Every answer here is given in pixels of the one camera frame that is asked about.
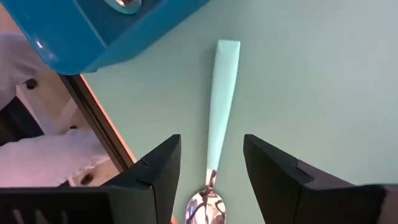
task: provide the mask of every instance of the white fabric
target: white fabric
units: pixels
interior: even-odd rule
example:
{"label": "white fabric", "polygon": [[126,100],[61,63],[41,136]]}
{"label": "white fabric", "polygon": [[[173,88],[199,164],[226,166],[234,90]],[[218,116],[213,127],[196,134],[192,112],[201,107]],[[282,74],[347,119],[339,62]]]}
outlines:
{"label": "white fabric", "polygon": [[[0,32],[0,110],[16,85],[53,73],[23,35]],[[0,147],[0,187],[55,187],[109,157],[92,131],[69,130]]]}
{"label": "white fabric", "polygon": [[0,187],[56,187],[107,159],[92,131],[10,142],[0,147]]}

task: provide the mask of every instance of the blue plastic bin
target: blue plastic bin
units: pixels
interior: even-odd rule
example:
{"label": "blue plastic bin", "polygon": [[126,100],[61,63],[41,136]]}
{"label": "blue plastic bin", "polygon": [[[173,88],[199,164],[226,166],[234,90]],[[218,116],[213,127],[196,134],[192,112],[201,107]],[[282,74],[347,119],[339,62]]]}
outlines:
{"label": "blue plastic bin", "polygon": [[209,0],[142,0],[126,15],[104,0],[0,0],[44,62],[63,75],[134,58]]}

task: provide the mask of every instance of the mint green surface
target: mint green surface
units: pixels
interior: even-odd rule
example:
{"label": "mint green surface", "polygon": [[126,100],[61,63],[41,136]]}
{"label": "mint green surface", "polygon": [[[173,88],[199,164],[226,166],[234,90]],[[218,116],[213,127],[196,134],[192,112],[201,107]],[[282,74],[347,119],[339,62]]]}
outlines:
{"label": "mint green surface", "polygon": [[241,43],[219,40],[211,86],[207,169],[218,169],[225,132],[234,96]]}
{"label": "mint green surface", "polygon": [[219,39],[242,43],[216,191],[228,224],[264,223],[252,133],[355,184],[398,182],[397,1],[214,0],[134,60],[87,75],[139,159],[182,135],[174,214],[203,188]]}

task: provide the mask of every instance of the spoon handle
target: spoon handle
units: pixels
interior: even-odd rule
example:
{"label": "spoon handle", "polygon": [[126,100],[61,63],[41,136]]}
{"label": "spoon handle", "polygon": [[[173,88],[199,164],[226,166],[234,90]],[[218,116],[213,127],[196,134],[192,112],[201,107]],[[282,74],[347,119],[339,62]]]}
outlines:
{"label": "spoon handle", "polygon": [[213,187],[238,73],[241,43],[219,40],[211,87],[206,186]]}

